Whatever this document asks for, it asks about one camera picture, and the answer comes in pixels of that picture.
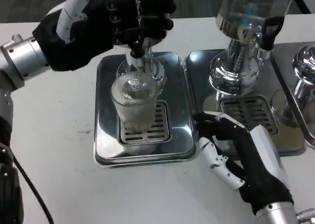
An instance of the black lever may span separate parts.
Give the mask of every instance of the black lever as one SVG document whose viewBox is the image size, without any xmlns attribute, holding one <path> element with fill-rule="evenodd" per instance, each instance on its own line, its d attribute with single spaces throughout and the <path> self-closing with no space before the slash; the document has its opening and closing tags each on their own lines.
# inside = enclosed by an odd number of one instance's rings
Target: black lever
<svg viewBox="0 0 315 224">
<path fill-rule="evenodd" d="M 266 51 L 271 51 L 274 47 L 276 36 L 284 26 L 284 17 L 272 17 L 265 20 L 261 32 L 259 47 Z"/>
</svg>

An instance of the black cable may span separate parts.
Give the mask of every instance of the black cable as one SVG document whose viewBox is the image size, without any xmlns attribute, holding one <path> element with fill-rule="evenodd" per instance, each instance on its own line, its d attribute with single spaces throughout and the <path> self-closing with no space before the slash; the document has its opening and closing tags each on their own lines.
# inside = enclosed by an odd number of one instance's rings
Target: black cable
<svg viewBox="0 0 315 224">
<path fill-rule="evenodd" d="M 16 165 L 16 167 L 18 168 L 18 170 L 20 171 L 20 173 L 22 174 L 22 176 L 24 177 L 26 183 L 28 184 L 28 186 L 30 187 L 31 191 L 33 192 L 33 194 L 35 195 L 38 203 L 40 204 L 41 208 L 43 209 L 47 220 L 49 222 L 49 224 L 54 224 L 54 219 L 51 216 L 44 200 L 41 198 L 40 194 L 38 193 L 37 189 L 35 188 L 35 186 L 33 185 L 33 183 L 31 182 L 30 178 L 28 177 L 28 175 L 26 174 L 26 172 L 24 171 L 24 169 L 22 168 L 22 166 L 20 165 L 20 163 L 17 161 L 16 157 L 13 155 L 13 161 L 14 164 Z"/>
</svg>

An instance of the gray floor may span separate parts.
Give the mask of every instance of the gray floor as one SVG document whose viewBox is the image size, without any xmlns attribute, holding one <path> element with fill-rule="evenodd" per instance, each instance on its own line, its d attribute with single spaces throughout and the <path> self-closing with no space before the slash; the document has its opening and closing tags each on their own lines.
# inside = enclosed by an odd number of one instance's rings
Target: gray floor
<svg viewBox="0 0 315 224">
<path fill-rule="evenodd" d="M 64 0 L 0 0 L 0 23 L 37 22 L 57 4 Z M 175 0 L 177 5 L 173 18 L 213 17 L 220 0 Z M 300 14 L 293 2 L 290 14 Z"/>
</svg>

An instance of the stainless steel tray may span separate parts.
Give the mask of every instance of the stainless steel tray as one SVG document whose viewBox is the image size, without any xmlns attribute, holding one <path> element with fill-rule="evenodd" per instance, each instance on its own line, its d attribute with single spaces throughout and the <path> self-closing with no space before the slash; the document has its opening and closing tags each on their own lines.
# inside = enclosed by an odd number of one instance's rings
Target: stainless steel tray
<svg viewBox="0 0 315 224">
<path fill-rule="evenodd" d="M 121 140 L 121 128 L 115 106 L 110 97 L 110 87 L 116 78 L 118 66 L 124 55 L 108 56 L 102 59 L 97 68 L 95 97 L 94 157 L 102 166 L 126 166 L 143 163 L 182 161 L 195 155 L 197 149 L 192 127 L 191 99 L 184 75 L 184 69 L 174 53 L 154 53 L 154 57 L 164 66 L 167 82 L 158 100 L 167 104 L 170 140 L 160 144 L 139 143 L 145 151 L 153 148 L 148 155 L 135 154 L 137 147 Z"/>
<path fill-rule="evenodd" d="M 193 104 L 196 111 L 222 111 L 220 100 L 222 98 L 233 98 L 218 93 L 209 82 L 209 67 L 211 60 L 219 53 L 224 51 L 205 50 L 191 53 L 184 62 L 185 72 L 193 95 Z M 275 93 L 282 90 L 282 86 L 271 66 L 266 62 L 260 67 L 259 77 L 255 89 L 246 95 L 247 97 L 263 97 L 270 109 L 273 119 L 274 111 L 277 108 L 272 105 Z M 301 154 L 305 150 L 305 140 L 301 129 L 295 125 L 287 125 L 276 119 L 278 132 L 272 135 L 273 141 L 281 156 Z M 219 147 L 232 157 L 236 157 L 236 151 L 231 141 L 220 141 Z"/>
<path fill-rule="evenodd" d="M 271 62 L 296 121 L 305 139 L 313 148 L 315 148 L 315 87 L 310 87 L 312 89 L 311 95 L 303 101 L 303 106 L 299 104 L 294 96 L 299 79 L 293 71 L 292 61 L 299 49 L 305 45 L 311 46 L 314 44 L 315 42 L 277 44 L 271 57 Z"/>
</svg>

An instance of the dispenser tap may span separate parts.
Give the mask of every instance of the dispenser tap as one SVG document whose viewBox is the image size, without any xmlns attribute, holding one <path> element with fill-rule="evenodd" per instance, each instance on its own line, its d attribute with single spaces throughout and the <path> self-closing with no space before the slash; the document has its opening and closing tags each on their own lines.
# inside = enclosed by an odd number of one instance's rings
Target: dispenser tap
<svg viewBox="0 0 315 224">
<path fill-rule="evenodd" d="M 265 20 L 264 26 L 259 34 L 259 48 L 257 58 L 260 62 L 268 60 L 274 48 L 276 36 L 284 25 L 284 17 L 272 17 Z"/>
</svg>

